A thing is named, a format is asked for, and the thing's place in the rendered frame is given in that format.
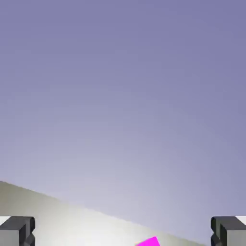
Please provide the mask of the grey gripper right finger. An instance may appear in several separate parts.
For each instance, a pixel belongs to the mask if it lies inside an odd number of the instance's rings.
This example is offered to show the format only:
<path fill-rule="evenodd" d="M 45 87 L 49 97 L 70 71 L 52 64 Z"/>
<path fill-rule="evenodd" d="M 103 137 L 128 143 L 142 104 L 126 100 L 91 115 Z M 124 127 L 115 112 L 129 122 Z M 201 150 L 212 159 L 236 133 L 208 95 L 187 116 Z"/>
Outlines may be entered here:
<path fill-rule="evenodd" d="M 211 246 L 246 246 L 246 216 L 214 216 Z"/>

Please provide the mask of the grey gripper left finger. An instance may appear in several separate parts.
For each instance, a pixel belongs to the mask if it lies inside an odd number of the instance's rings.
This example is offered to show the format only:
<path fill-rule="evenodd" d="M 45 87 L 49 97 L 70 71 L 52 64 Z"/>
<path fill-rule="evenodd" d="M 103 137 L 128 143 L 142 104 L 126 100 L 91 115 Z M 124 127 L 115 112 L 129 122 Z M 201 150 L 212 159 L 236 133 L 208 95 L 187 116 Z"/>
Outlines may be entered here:
<path fill-rule="evenodd" d="M 0 216 L 0 246 L 36 246 L 34 217 Z"/>

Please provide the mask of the small magenta cube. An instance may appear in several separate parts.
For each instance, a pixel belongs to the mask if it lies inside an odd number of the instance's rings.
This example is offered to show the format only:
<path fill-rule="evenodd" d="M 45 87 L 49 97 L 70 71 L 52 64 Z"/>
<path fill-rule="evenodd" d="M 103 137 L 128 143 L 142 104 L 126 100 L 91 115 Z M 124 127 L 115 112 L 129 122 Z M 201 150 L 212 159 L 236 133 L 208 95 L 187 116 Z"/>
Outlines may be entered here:
<path fill-rule="evenodd" d="M 135 246 L 160 246 L 156 236 L 148 238 L 143 242 L 136 244 Z"/>

